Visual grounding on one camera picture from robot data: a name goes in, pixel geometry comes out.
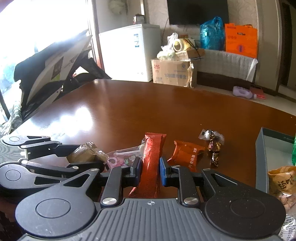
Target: tape roll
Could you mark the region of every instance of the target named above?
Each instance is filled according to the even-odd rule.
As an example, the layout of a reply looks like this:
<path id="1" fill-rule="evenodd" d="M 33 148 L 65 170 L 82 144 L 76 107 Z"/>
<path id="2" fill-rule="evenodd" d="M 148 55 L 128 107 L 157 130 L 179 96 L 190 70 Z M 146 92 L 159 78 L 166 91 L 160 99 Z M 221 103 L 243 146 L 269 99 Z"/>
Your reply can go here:
<path id="1" fill-rule="evenodd" d="M 176 52 L 185 51 L 191 48 L 190 43 L 195 46 L 195 42 L 193 39 L 176 39 L 173 48 Z"/>

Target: white chest freezer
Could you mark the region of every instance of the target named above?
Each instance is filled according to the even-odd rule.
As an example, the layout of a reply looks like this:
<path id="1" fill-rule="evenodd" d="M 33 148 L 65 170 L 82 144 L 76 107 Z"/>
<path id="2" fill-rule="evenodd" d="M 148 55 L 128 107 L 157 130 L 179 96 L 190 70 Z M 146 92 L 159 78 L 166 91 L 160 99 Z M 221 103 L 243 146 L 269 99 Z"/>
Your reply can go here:
<path id="1" fill-rule="evenodd" d="M 99 34 L 105 72 L 114 80 L 152 80 L 151 59 L 161 51 L 160 27 L 137 24 Z"/>

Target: long red wrapper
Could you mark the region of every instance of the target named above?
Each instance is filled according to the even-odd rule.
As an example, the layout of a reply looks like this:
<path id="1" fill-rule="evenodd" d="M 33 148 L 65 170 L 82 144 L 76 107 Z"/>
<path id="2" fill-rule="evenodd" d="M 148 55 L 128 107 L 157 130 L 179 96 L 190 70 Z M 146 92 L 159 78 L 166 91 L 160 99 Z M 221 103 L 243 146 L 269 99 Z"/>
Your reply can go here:
<path id="1" fill-rule="evenodd" d="M 160 188 L 159 158 L 162 155 L 166 134 L 145 133 L 145 147 L 140 183 L 129 197 L 157 198 Z"/>

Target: wooden table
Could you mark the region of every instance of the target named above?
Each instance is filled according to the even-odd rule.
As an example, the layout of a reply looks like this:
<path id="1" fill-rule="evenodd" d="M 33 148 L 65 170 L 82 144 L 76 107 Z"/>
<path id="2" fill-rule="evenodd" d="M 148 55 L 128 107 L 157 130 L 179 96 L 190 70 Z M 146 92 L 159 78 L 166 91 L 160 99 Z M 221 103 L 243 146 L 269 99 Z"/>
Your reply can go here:
<path id="1" fill-rule="evenodd" d="M 63 144 L 93 141 L 104 152 L 138 146 L 145 132 L 167 134 L 163 156 L 173 154 L 174 140 L 207 146 L 202 129 L 225 137 L 217 171 L 255 186 L 255 141 L 261 127 L 294 135 L 296 117 L 237 97 L 184 87 L 95 80 L 40 111 L 15 132 L 47 135 Z M 38 160 L 59 166 L 66 158 Z M 198 169 L 209 167 L 204 155 Z M 163 188 L 164 195 L 175 196 Z"/>

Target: green package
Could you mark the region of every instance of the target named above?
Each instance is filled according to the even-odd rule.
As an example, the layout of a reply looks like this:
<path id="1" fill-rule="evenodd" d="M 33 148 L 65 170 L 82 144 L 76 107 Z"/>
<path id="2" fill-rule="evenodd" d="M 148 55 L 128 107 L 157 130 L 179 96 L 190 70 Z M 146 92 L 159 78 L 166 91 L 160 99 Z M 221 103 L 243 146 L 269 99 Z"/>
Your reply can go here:
<path id="1" fill-rule="evenodd" d="M 294 138 L 293 152 L 292 152 L 292 163 L 296 166 L 296 136 Z"/>

